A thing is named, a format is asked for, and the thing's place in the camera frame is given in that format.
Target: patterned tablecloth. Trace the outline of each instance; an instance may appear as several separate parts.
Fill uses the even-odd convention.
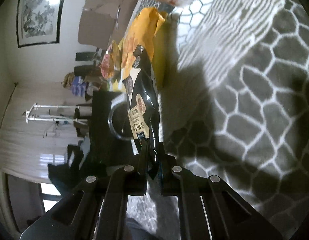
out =
[[[163,6],[140,0],[142,7]],[[298,0],[195,0],[169,15],[160,93],[165,150],[216,174],[285,238],[309,210],[309,18]],[[128,216],[179,239],[177,200],[149,181]]]

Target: window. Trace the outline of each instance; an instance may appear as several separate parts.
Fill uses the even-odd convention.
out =
[[[45,212],[47,212],[58,203],[61,199],[61,194],[54,185],[41,183],[41,198]]]

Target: white wall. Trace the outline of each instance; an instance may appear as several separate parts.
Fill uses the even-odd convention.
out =
[[[78,43],[79,21],[85,0],[64,0],[59,44],[18,48],[17,2],[5,0],[1,6],[7,16],[1,28],[5,32],[8,68],[14,82],[61,82],[67,73],[73,72],[76,52],[96,50],[94,46]]]
[[[2,23],[4,22],[4,18],[5,12],[2,8],[0,8],[0,123],[10,95],[14,89],[14,84],[8,71],[4,32],[1,30],[3,27]]]

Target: yellow snack bag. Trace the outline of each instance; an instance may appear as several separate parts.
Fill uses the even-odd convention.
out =
[[[153,38],[157,34],[160,27],[165,22],[165,18],[159,13],[159,11],[154,7],[144,8],[139,16],[132,22],[132,25],[129,28],[129,31],[124,38],[122,44],[122,62],[121,62],[121,79],[126,79],[130,70],[133,66],[136,57],[133,55],[137,45],[143,46],[152,61],[154,55],[154,45]],[[165,66],[162,68],[158,67],[153,68],[155,78],[158,80],[163,80],[158,78],[161,74],[164,74]]]

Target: metal rivet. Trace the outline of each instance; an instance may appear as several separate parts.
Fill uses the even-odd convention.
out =
[[[96,181],[96,177],[95,176],[88,176],[86,178],[86,182],[88,183],[92,183],[92,182],[95,182]]]
[[[219,182],[219,181],[220,181],[220,178],[219,178],[219,176],[217,176],[217,175],[212,175],[212,176],[210,177],[210,180],[211,180],[212,182]]]
[[[128,172],[129,172],[129,171],[133,171],[133,170],[134,170],[134,167],[133,167],[132,165],[127,165],[127,166],[124,167],[124,170],[125,170],[125,171],[128,171]]]
[[[180,172],[180,171],[182,171],[182,168],[181,168],[180,166],[173,166],[173,167],[172,167],[172,170],[173,170],[174,172]]]

